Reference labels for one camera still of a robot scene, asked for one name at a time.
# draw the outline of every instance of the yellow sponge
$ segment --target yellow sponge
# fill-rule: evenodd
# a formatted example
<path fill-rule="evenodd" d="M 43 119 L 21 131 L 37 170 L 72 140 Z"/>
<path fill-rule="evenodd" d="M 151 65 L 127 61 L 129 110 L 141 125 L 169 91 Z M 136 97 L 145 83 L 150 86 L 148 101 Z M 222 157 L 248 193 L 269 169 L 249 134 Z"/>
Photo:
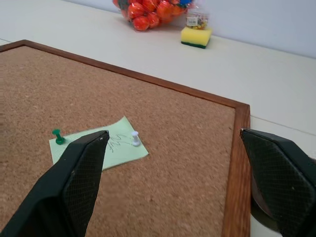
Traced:
<path fill-rule="evenodd" d="M 194 47 L 206 48 L 209 39 L 211 38 L 211 34 L 211 28 L 195 30 L 186 27 L 181 31 L 181 43 Z"/>

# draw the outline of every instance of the wooden frame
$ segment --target wooden frame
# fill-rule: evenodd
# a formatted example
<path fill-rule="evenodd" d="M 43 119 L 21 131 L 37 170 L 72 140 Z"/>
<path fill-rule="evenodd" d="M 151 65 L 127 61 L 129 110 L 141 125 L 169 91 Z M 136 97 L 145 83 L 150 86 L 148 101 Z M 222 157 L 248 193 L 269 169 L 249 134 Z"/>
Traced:
<path fill-rule="evenodd" d="M 21 46 L 27 46 L 47 53 L 58 55 L 77 62 L 88 64 L 114 73 L 142 80 L 151 84 L 179 91 L 191 96 L 212 101 L 235 109 L 235 124 L 231 151 L 231 163 L 227 184 L 226 203 L 222 237 L 250 236 L 250 199 L 251 199 L 251 171 L 247 154 L 239 137 L 241 128 L 250 127 L 250 106 L 221 96 L 192 89 L 187 86 L 134 72 L 125 68 L 96 61 L 90 58 L 68 53 L 56 48 L 48 47 L 28 40 L 0 46 L 0 52 L 8 51 Z"/>

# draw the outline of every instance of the green sticky note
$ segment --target green sticky note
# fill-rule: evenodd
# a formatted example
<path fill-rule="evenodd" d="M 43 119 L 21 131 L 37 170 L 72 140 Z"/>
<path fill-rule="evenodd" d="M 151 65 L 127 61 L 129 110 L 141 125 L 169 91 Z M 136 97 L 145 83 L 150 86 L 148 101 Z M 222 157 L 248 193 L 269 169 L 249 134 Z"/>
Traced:
<path fill-rule="evenodd" d="M 71 142 L 77 140 L 82 136 L 100 130 L 108 130 L 110 134 L 110 139 L 105 150 L 102 170 L 132 160 L 140 159 L 148 155 L 148 152 L 143 144 L 138 147 L 132 145 L 133 137 L 131 135 L 131 132 L 133 132 L 134 129 L 129 123 L 128 119 L 126 117 L 123 117 L 120 121 L 109 126 L 99 127 L 64 136 L 65 143 L 62 145 L 56 144 L 56 139 L 49 140 L 53 163 L 55 164 L 59 160 L 59 158 Z"/>

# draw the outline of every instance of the corkboard surface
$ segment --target corkboard surface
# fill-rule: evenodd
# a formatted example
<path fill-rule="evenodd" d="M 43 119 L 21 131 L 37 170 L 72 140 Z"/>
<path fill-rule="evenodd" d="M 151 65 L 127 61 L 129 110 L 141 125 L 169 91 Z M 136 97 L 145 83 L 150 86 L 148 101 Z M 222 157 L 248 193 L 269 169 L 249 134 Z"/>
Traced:
<path fill-rule="evenodd" d="M 42 52 L 0 54 L 2 230 L 51 166 L 48 140 L 124 115 L 143 159 L 102 173 L 87 237 L 218 237 L 235 109 Z"/>

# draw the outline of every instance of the white table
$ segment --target white table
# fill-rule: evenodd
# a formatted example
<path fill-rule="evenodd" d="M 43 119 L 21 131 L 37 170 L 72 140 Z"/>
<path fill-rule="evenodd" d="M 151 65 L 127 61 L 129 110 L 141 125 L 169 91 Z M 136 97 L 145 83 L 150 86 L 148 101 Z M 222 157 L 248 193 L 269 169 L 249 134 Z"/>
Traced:
<path fill-rule="evenodd" d="M 116 13 L 61 0 L 1 3 L 0 44 L 27 39 L 250 105 L 251 127 L 316 158 L 316 60 L 212 37 L 180 44 L 180 29 L 133 31 Z M 252 237 L 279 237 L 251 217 Z"/>

